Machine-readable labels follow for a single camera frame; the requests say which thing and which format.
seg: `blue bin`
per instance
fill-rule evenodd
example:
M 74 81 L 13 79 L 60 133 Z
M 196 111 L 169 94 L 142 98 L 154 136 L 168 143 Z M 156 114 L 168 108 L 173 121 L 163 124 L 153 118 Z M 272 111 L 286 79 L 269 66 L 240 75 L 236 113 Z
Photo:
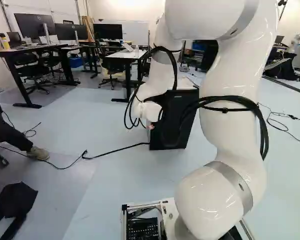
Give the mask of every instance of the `blue bin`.
M 81 57 L 69 57 L 69 63 L 72 69 L 81 67 L 83 65 Z

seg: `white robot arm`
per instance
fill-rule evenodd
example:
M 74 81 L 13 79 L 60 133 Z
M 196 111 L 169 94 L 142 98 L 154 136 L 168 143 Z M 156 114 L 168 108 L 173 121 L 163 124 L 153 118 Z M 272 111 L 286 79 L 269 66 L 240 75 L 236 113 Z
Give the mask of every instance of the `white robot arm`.
M 182 17 L 189 6 L 190 14 Z M 259 81 L 276 38 L 278 16 L 276 0 L 166 0 L 154 43 L 178 51 L 182 40 L 217 40 L 219 52 L 202 83 L 200 97 L 241 96 L 256 103 Z M 173 83 L 167 54 L 156 52 L 149 80 L 140 86 L 132 102 L 134 115 L 156 122 L 161 106 L 143 101 L 165 93 Z M 226 100 L 208 106 L 242 108 Z M 175 203 L 197 239 L 216 240 L 260 202 L 266 171 L 252 112 L 223 114 L 201 108 L 200 121 L 204 135 L 217 148 L 217 156 L 181 181 Z
M 294 39 L 291 41 L 291 45 L 287 50 L 287 52 L 290 54 L 294 54 L 297 50 L 299 43 L 300 43 L 300 33 L 294 36 Z

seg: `floor cable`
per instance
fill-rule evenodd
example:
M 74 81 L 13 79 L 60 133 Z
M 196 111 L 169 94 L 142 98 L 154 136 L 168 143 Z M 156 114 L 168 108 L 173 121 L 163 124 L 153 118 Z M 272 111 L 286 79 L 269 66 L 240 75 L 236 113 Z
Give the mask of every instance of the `floor cable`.
M 10 122 L 11 126 L 15 128 L 15 125 L 12 123 L 12 121 L 10 120 L 8 114 L 6 112 L 3 111 L 3 113 L 6 115 L 8 121 Z M 33 137 L 34 135 L 37 134 L 37 131 L 34 130 L 36 127 L 38 127 L 39 125 L 41 124 L 41 122 L 39 122 L 37 125 L 35 125 L 34 127 L 30 128 L 29 130 L 26 130 L 24 132 L 22 132 L 26 138 L 31 138 Z M 83 160 L 93 160 L 93 159 L 97 159 L 97 158 L 100 158 L 100 157 L 103 157 L 103 156 L 106 156 L 106 155 L 109 155 L 109 154 L 113 154 L 113 153 L 116 153 L 116 152 L 119 152 L 119 151 L 123 151 L 123 150 L 126 150 L 126 149 L 131 149 L 131 148 L 134 148 L 134 147 L 137 147 L 137 146 L 141 146 L 141 145 L 149 145 L 150 143 L 148 142 L 140 142 L 140 143 L 137 143 L 137 144 L 134 144 L 134 145 L 131 145 L 131 146 L 126 146 L 126 147 L 123 147 L 123 148 L 120 148 L 120 149 L 116 149 L 116 150 L 112 150 L 112 151 L 109 151 L 109 152 L 106 152 L 106 153 L 103 153 L 103 154 L 100 154 L 100 155 L 97 155 L 97 156 L 92 156 L 92 157 L 87 157 L 86 155 L 88 154 L 88 150 L 85 150 L 73 163 L 71 163 L 69 166 L 66 166 L 66 167 L 58 167 L 56 165 L 54 165 L 53 163 L 47 161 L 47 160 L 38 160 L 36 159 L 36 161 L 39 161 L 39 162 L 44 162 L 46 164 L 49 164 L 50 166 L 54 167 L 55 169 L 57 170 L 66 170 L 66 169 L 69 169 L 71 168 L 74 164 L 76 164 L 76 162 L 78 162 L 80 159 L 83 159 Z M 26 154 L 23 154 L 21 152 L 18 152 L 18 151 L 15 151 L 15 150 L 12 150 L 10 148 L 7 148 L 7 147 L 4 147 L 4 146 L 0 146 L 0 148 L 2 149 L 6 149 L 8 151 L 11 151 L 11 152 L 14 152 L 16 154 L 19 154 L 21 156 L 24 156 L 24 157 L 28 157 Z
M 291 137 L 293 137 L 295 140 L 297 140 L 298 142 L 300 142 L 300 139 L 298 139 L 297 137 L 295 137 L 293 134 L 291 134 L 289 132 L 289 128 L 283 124 L 282 122 L 279 122 L 278 120 L 275 120 L 272 118 L 272 116 L 277 116 L 277 117 L 281 117 L 281 118 L 288 118 L 288 119 L 292 119 L 292 120 L 297 120 L 297 121 L 300 121 L 300 118 L 297 118 L 291 114 L 285 114 L 283 112 L 275 112 L 275 111 L 272 111 L 270 107 L 266 106 L 266 105 L 263 105 L 262 103 L 258 103 L 259 105 L 263 106 L 264 108 L 267 108 L 268 110 L 270 110 L 270 113 L 266 119 L 266 122 L 273 128 L 281 131 L 281 132 L 284 132 L 284 133 L 287 133 L 289 134 Z M 281 125 L 281 127 L 283 128 L 280 128 L 279 126 L 275 126 L 274 124 L 272 123 L 277 123 L 279 125 Z

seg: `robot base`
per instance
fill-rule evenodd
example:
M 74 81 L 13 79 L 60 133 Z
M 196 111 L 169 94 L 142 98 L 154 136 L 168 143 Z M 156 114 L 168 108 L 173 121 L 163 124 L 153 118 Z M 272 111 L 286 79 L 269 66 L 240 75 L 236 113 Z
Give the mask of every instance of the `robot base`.
M 120 221 L 121 240 L 196 240 L 179 217 L 174 198 L 124 204 Z M 219 240 L 243 240 L 239 230 L 247 239 L 254 240 L 244 220 Z

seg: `person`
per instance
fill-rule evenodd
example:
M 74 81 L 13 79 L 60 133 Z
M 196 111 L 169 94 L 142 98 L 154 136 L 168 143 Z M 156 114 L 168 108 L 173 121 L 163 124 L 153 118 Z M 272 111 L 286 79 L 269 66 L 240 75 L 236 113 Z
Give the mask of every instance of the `person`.
M 47 160 L 49 158 L 49 153 L 45 149 L 34 146 L 26 136 L 10 126 L 2 117 L 2 110 L 0 107 L 0 140 L 2 142 L 7 142 L 12 146 L 25 151 L 29 158 L 34 158 L 40 161 Z

